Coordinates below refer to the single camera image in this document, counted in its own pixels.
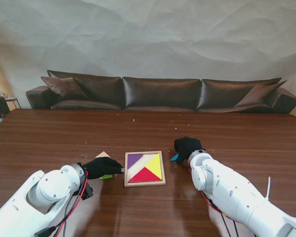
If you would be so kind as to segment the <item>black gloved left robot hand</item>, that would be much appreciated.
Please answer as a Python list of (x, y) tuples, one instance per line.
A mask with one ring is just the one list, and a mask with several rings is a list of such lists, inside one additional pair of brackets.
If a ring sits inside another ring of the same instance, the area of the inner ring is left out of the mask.
[(104, 175), (122, 174), (125, 169), (116, 160), (110, 157), (99, 157), (82, 165), (87, 170), (89, 179), (98, 179)]

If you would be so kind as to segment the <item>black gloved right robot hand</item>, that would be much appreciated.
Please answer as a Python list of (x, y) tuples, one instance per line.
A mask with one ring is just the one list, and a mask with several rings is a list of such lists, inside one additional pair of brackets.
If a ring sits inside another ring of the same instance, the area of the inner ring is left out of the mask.
[(195, 138), (183, 137), (174, 141), (174, 149), (178, 153), (176, 164), (186, 161), (194, 151), (203, 150), (201, 141)]

